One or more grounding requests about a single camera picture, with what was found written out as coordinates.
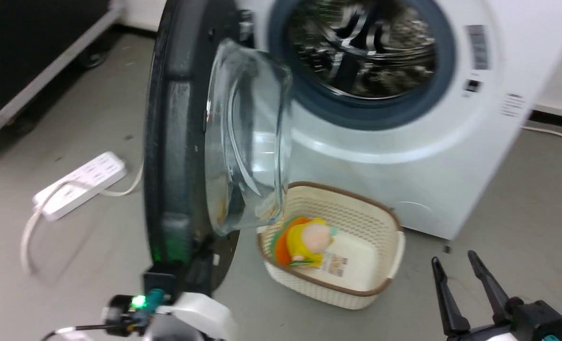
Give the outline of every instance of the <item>white washing machine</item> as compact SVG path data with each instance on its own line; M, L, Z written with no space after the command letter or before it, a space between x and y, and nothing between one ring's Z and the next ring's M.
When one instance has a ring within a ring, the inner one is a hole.
M370 197L448 240L562 56L562 0L238 7L254 13L256 48L294 75L290 180Z

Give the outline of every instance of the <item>white plastic basket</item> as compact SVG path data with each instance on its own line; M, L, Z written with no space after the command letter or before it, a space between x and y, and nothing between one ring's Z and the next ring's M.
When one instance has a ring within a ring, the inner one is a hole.
M290 268L272 258L275 234L283 222L299 215L319 216L339 229L320 269ZM405 235L384 205L337 188L300 182L290 185L281 221L259 229L258 245L275 281L327 304L363 309L393 280L403 258Z

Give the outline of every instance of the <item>plush toy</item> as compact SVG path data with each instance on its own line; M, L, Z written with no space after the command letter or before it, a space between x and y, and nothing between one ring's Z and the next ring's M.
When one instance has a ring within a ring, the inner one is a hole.
M281 265L321 266L325 249L332 244L337 229L322 218L297 216L283 224L271 243L272 254Z

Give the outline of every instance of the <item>power cord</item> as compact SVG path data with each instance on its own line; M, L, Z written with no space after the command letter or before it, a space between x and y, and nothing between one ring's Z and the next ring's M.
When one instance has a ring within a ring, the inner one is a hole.
M52 337L60 334L64 334L67 332L78 332L78 331L85 331L85 330L111 330L111 329L120 329L120 328L131 328L134 322L125 323L125 324L91 324L86 326L75 326L75 327L66 327L60 328L59 330L54 330L49 332L49 334L45 335L41 341L47 341Z
M523 129L525 130L532 130L533 132L541 132L541 133L546 133L546 134L553 134L556 136L561 136L562 134L560 132L556 132L554 130L548 130L548 129L541 129L541 128L534 128L534 127L526 127L524 126Z
M106 189L102 188L101 190L98 191L98 194L102 194L103 196L107 196L107 197L127 196L127 194L130 194L131 192L133 192L136 189L136 187L138 187L138 184L140 183L140 180L142 179L143 171L144 171L144 164L142 164L142 166L140 166L140 170L138 171L138 174L136 175L136 179L134 180L134 183L132 183L132 185L127 190L125 190L124 192L114 192L112 190L106 190ZM43 214L43 208L45 207L45 205L47 205L47 202L59 190L61 190L67 184L82 187L82 188L85 188L85 189L93 189L93 188L97 187L97 186L93 186L93 185L82 183L82 182L75 181L75 180L63 181L60 184L58 184L58 186L56 186L56 188L49 194L49 196L47 196L47 198L43 201L43 203L39 207L36 208L35 213L30 217L28 222L26 222L26 226L24 227L24 232L22 233L22 240L21 240L20 251L19 251L20 263L22 265L22 269L24 270L24 273L27 276L30 276L34 272L33 267L32 267L32 263L30 261L29 246L30 246L30 240L32 239L32 235L34 234L33 232L35 230L36 223L39 221L39 218Z

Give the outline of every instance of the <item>black cable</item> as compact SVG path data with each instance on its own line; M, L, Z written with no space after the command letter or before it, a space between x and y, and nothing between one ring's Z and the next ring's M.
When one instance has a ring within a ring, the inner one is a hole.
M72 331L84 331L84 330L110 330L110 329L118 329L118 328L127 328L131 326L134 322L124 323L124 324L86 324L85 326L75 326L70 327ZM51 337L58 335L59 330L55 330L53 332L49 332L49 334L45 335L41 339L41 341L47 341Z

